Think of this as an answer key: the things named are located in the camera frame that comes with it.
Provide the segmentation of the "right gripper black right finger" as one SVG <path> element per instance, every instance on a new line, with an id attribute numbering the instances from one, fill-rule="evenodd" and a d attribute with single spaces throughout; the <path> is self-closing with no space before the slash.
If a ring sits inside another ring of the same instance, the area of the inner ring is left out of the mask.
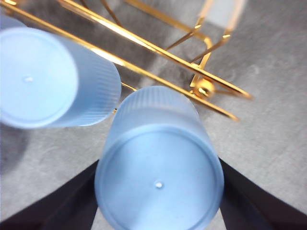
<path id="1" fill-rule="evenodd" d="M 278 199 L 220 160 L 224 194 L 220 210 L 227 230 L 305 230 L 307 215 Z"/>

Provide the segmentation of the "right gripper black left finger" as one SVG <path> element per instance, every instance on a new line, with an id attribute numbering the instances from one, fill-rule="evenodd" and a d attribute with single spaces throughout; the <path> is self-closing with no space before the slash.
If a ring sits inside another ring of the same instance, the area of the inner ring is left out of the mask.
<path id="1" fill-rule="evenodd" d="M 97 211 L 95 161 L 60 188 L 0 223 L 2 230 L 90 230 Z"/>

